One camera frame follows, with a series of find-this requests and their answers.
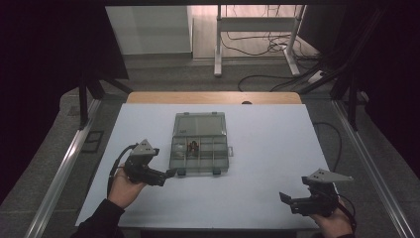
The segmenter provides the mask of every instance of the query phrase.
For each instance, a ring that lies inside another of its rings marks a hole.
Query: metal frame
[[[73,141],[71,142],[67,153],[65,153],[61,165],[59,166],[58,171],[52,180],[50,188],[44,196],[43,202],[41,203],[37,213],[35,214],[35,217],[25,235],[25,238],[41,237],[43,235],[44,230],[46,229],[47,224],[53,214],[55,205],[61,196],[62,190],[64,189],[65,183],[70,176],[71,170],[81,150],[81,147],[83,146],[84,140],[86,139],[87,134],[92,127],[92,123],[100,103],[100,100],[94,99],[90,104],[89,119],[87,120],[86,126],[76,132]]]
[[[302,21],[303,12],[305,11],[305,5],[302,5],[298,15],[293,18],[222,18],[222,5],[217,7],[216,48],[214,51],[215,76],[222,75],[222,49],[220,47],[222,32],[290,32],[290,39],[283,53],[292,75],[300,75],[292,50]]]
[[[359,133],[355,131],[352,125],[347,120],[346,109],[343,106],[343,103],[339,103],[336,100],[332,100],[333,107],[335,108],[341,122],[343,123],[344,128],[346,129],[350,140],[352,141],[361,161],[364,165],[368,176],[370,177],[371,182],[373,183],[374,188],[377,191],[382,203],[389,214],[392,222],[395,225],[396,230],[399,233],[400,237],[414,238],[415,235],[408,224],[407,218],[405,217],[404,212],[395,196],[392,194],[388,186],[386,185],[383,176],[380,174],[374,160],[372,159],[370,153],[368,152],[365,143],[362,138],[359,136]]]

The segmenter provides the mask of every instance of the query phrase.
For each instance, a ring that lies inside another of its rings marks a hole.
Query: gray floor
[[[135,90],[144,91],[237,91],[239,80],[250,74],[289,75],[283,59],[225,60],[221,78],[213,76],[212,63],[211,60],[178,57],[128,57],[126,65],[130,80],[121,81]],[[285,79],[254,78],[246,81],[243,88],[248,91],[268,91],[283,81]],[[302,100],[313,122],[331,123],[341,133],[343,154],[337,172],[353,176],[355,182],[338,184],[338,190],[357,208],[358,236],[399,237],[388,211],[382,205],[355,147],[350,142],[349,135],[332,106],[328,96],[331,85],[332,83],[324,85],[307,95],[302,95]],[[98,116],[90,130],[103,133],[102,140],[97,150],[95,150],[96,145],[84,143],[83,152],[77,158],[43,237],[68,237],[75,230],[74,222],[89,188],[89,182],[111,135],[121,104],[127,98],[125,93],[108,83],[103,82],[103,86],[107,95],[101,102]],[[298,87],[289,86],[283,90],[296,88]],[[77,95],[77,90],[72,90],[62,97],[60,112],[49,134],[21,179],[2,203],[0,237],[24,237],[27,232],[77,131],[79,123]],[[414,232],[420,234],[419,227],[414,226],[419,223],[418,214],[420,214],[419,179],[375,128],[362,106],[358,107],[358,126],[370,154],[396,196]],[[317,132],[326,160],[331,167],[338,153],[338,135],[334,130],[323,126],[317,128]],[[127,230],[125,233],[127,237],[139,237],[139,232],[135,230]],[[298,233],[298,237],[302,238],[308,235],[310,232]]]

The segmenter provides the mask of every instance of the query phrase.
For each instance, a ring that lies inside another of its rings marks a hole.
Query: black sleeve
[[[339,236],[337,238],[356,238],[356,236],[354,234],[348,234],[348,235]]]
[[[71,238],[121,237],[122,233],[118,228],[118,222],[123,213],[124,209],[108,199],[104,199],[93,215],[79,224]]]

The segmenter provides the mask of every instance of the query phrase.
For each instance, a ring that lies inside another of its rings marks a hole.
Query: person's arm
[[[121,237],[118,222],[128,207],[146,186],[145,183],[131,183],[123,169],[114,176],[108,199],[104,199],[93,215],[79,224],[71,238]]]
[[[354,238],[352,226],[349,217],[337,208],[334,213],[329,217],[324,217],[318,214],[311,215],[325,238]]]

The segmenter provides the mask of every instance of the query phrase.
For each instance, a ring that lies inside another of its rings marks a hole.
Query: metal stand
[[[302,5],[295,18],[222,18],[222,6],[218,5],[216,47],[214,51],[214,75],[222,75],[222,49],[220,47],[222,32],[290,32],[290,40],[283,52],[292,74],[294,76],[299,75],[300,72],[293,58],[292,50],[304,10],[305,5]]]
[[[299,11],[299,14],[294,19],[293,30],[290,34],[290,40],[287,43],[286,49],[283,50],[284,56],[286,57],[287,63],[290,67],[291,74],[293,76],[300,75],[299,68],[297,67],[296,61],[293,57],[293,44],[296,40],[297,32],[299,31],[300,23],[302,22],[303,12],[305,11],[305,5],[302,5]]]

